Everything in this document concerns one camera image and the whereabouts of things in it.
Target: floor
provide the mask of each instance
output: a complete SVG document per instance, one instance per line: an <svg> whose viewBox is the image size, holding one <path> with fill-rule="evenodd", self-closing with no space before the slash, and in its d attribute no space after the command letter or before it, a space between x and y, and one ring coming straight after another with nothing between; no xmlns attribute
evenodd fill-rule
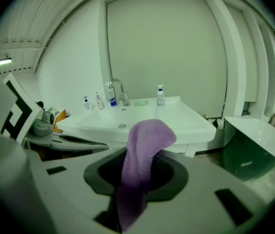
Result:
<svg viewBox="0 0 275 234"><path fill-rule="evenodd" d="M195 158L214 163L220 166L221 152L212 154L197 155ZM244 182L262 200L268 204L275 199L275 167L260 178Z"/></svg>

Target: green soap dish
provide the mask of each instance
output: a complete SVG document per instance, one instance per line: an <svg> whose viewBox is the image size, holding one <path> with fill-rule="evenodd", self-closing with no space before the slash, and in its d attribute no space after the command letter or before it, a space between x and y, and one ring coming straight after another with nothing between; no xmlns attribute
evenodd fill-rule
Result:
<svg viewBox="0 0 275 234"><path fill-rule="evenodd" d="M148 100L140 100L140 101L137 101L135 102L134 106L147 106L149 103L148 103Z"/></svg>

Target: white ceiling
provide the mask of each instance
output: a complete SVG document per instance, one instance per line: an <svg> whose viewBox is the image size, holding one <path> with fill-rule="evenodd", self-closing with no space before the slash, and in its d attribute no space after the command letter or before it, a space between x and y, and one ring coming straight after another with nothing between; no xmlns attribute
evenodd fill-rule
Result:
<svg viewBox="0 0 275 234"><path fill-rule="evenodd" d="M32 73L58 18L76 0L14 0L0 18L0 76Z"/></svg>

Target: bottle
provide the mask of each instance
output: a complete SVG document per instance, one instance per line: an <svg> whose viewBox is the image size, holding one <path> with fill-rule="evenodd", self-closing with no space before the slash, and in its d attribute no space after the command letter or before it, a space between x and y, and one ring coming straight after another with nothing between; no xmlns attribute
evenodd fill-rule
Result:
<svg viewBox="0 0 275 234"><path fill-rule="evenodd" d="M85 99L84 100L84 107L85 107L85 111L89 112L89 111L91 111L92 108L91 108L90 102L88 101L87 97L88 96L84 97L84 99Z"/></svg>
<svg viewBox="0 0 275 234"><path fill-rule="evenodd" d="M117 100L116 100L116 94L114 92L114 87L109 86L109 82L107 82L106 85L108 85L107 91L108 91L110 105L112 107L115 107L117 106Z"/></svg>
<svg viewBox="0 0 275 234"><path fill-rule="evenodd" d="M159 91L158 91L158 94L157 94L157 105L158 106L162 106L165 104L165 95L163 93L163 90L162 90L162 87L164 85L158 85L159 87Z"/></svg>
<svg viewBox="0 0 275 234"><path fill-rule="evenodd" d="M101 97L99 96L98 92L96 92L96 102L99 109L104 109L104 103Z"/></svg>

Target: chrome faucet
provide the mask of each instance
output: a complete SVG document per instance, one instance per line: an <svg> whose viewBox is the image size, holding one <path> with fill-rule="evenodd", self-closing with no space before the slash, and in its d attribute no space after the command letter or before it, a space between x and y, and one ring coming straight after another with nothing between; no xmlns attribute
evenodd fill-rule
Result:
<svg viewBox="0 0 275 234"><path fill-rule="evenodd" d="M109 82L109 86L108 88L114 88L114 82L118 82L121 86L121 92L122 92L122 95L121 95L121 98L122 98L122 101L123 101L123 105L124 106L129 106L129 99L128 99L128 96L126 94L126 92L124 92L124 89L123 89L123 84L122 82L119 80L119 79L112 79L110 82Z"/></svg>

